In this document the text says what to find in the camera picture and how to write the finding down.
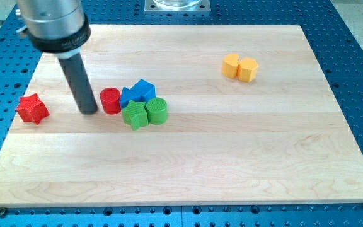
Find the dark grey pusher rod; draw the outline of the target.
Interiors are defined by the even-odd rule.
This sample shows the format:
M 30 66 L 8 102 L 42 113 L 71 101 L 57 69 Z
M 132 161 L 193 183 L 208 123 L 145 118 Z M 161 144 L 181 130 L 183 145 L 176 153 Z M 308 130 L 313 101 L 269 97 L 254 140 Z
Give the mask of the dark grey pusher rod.
M 94 114 L 98 106 L 81 55 L 59 59 L 59 63 L 78 110 L 85 115 Z

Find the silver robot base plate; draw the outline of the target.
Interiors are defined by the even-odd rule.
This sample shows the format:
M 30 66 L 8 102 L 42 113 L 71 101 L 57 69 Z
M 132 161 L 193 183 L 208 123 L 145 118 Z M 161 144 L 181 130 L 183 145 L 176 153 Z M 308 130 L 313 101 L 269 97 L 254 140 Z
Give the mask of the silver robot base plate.
M 210 0 L 145 0 L 145 15 L 210 14 Z

